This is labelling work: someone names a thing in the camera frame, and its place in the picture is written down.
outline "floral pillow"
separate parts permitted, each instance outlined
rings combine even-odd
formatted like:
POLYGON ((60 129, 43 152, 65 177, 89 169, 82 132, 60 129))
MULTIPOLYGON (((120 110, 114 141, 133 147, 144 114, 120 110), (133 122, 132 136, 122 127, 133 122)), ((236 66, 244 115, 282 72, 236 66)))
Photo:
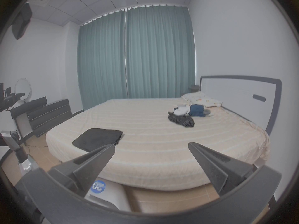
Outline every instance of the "floral pillow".
POLYGON ((193 105, 203 105, 204 107, 220 107, 222 105, 222 102, 207 96, 201 91, 182 95, 182 98, 190 101, 193 105))

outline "round mirror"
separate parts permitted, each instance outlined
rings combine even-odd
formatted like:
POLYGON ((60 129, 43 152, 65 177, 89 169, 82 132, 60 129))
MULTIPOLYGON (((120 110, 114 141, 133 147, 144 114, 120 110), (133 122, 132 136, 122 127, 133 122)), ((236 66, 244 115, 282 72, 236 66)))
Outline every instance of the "round mirror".
POLYGON ((19 79, 15 85, 15 93, 25 93, 25 95, 22 96, 20 100, 27 99, 31 94, 31 85, 29 80, 25 78, 19 79))

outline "white headboard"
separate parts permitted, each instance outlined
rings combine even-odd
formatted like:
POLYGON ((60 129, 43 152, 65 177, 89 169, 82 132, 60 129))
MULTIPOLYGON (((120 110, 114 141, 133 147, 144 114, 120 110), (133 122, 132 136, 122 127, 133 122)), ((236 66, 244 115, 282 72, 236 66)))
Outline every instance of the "white headboard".
POLYGON ((278 113, 281 80, 251 76, 203 76, 200 90, 222 107, 265 129, 270 135, 278 113))

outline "round blue sticker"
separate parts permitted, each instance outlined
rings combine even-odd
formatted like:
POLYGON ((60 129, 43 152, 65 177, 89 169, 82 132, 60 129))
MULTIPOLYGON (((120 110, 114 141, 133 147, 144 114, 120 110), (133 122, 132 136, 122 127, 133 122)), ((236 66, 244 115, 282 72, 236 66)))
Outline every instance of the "round blue sticker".
POLYGON ((106 184, 103 181, 97 180, 94 182, 90 190, 94 193, 101 193, 105 190, 106 184))

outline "green curtain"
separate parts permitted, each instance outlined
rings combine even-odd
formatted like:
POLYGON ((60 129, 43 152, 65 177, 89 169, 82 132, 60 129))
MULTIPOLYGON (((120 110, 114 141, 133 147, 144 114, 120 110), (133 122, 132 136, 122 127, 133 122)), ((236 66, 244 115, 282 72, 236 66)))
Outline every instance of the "green curtain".
POLYGON ((128 98, 124 21, 125 12, 119 11, 80 27, 77 71, 84 110, 128 98))
POLYGON ((188 8, 151 6, 126 13, 129 98, 180 97, 195 80, 195 48, 188 8))

